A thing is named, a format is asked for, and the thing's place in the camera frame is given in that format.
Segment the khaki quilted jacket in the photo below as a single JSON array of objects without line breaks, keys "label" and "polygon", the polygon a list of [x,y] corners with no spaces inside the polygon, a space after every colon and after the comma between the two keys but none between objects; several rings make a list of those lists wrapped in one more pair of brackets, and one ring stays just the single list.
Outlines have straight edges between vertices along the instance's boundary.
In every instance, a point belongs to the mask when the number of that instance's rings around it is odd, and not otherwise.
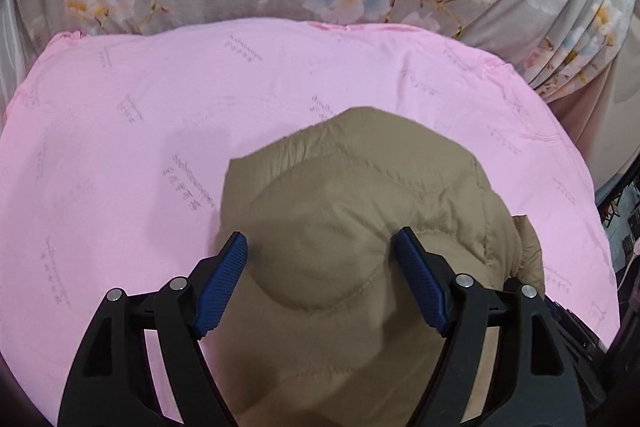
[{"label": "khaki quilted jacket", "polygon": [[390,257],[405,227],[485,287],[544,288],[533,225],[417,122],[352,108],[230,162],[219,234],[248,259],[205,344],[240,425],[405,425],[442,350]]}]

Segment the cluttered shelf of goods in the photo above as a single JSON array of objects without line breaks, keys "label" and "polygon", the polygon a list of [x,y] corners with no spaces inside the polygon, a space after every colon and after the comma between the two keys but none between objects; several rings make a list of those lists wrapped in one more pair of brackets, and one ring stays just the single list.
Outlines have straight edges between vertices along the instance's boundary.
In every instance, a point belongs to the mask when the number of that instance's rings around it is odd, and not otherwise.
[{"label": "cluttered shelf of goods", "polygon": [[639,175],[616,188],[601,208],[616,289],[634,285],[639,271]]}]

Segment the pink bed sheet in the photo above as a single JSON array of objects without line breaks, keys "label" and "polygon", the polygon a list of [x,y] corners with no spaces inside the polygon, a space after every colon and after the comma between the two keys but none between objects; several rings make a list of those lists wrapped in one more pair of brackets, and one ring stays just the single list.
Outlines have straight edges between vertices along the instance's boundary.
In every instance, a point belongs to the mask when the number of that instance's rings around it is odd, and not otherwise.
[{"label": "pink bed sheet", "polygon": [[155,291],[216,254],[232,160],[360,107],[472,153],[533,225],[542,290],[613,340],[620,312],[590,173],[495,55],[402,25],[64,32],[17,89],[1,135],[1,351],[40,412],[58,416],[107,291]]}]

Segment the beige bed skirt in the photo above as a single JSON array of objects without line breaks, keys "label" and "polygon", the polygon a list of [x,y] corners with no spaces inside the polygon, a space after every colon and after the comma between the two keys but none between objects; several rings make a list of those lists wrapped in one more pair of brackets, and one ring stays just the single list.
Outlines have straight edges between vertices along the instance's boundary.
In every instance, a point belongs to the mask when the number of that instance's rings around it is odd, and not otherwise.
[{"label": "beige bed skirt", "polygon": [[639,155],[639,14],[620,53],[588,86],[550,104],[599,191]]}]

